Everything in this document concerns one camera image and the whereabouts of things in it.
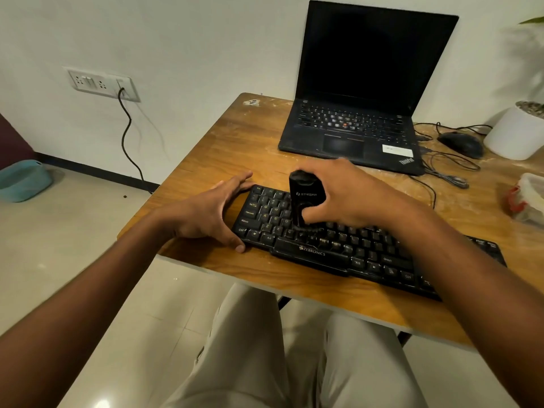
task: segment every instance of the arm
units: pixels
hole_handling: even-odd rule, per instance
[[[499,381],[521,406],[544,406],[544,295],[483,253],[435,212],[347,160],[300,167],[323,182],[308,223],[377,225],[407,247]]]
[[[0,337],[2,406],[55,407],[160,248],[172,237],[211,236],[244,251],[223,223],[225,203],[251,173],[160,208]]]

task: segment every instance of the black keyboard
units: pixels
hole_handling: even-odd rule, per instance
[[[384,229],[328,222],[316,232],[295,230],[289,192],[253,186],[232,230],[247,245],[269,250],[274,256],[440,300],[410,253]],[[496,243],[468,238],[506,266]]]
[[[385,143],[408,144],[402,116],[376,116],[303,102],[296,124],[315,129],[357,134]]]

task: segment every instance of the potted plant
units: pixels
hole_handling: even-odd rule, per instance
[[[544,24],[544,17],[520,24]],[[525,160],[544,146],[544,104],[521,101],[504,114],[484,139],[493,153],[513,160]]]

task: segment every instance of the laptop touchpad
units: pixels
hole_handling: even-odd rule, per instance
[[[363,157],[364,142],[325,134],[323,151],[338,157]]]

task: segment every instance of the white wall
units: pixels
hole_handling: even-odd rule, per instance
[[[514,24],[544,14],[544,0],[331,1],[461,17],[415,120],[481,123],[542,81],[538,30]],[[137,176],[118,103],[73,90],[63,65],[133,78],[156,129],[128,103],[127,150],[157,183],[239,93],[294,97],[308,0],[0,3],[0,113],[39,152]]]

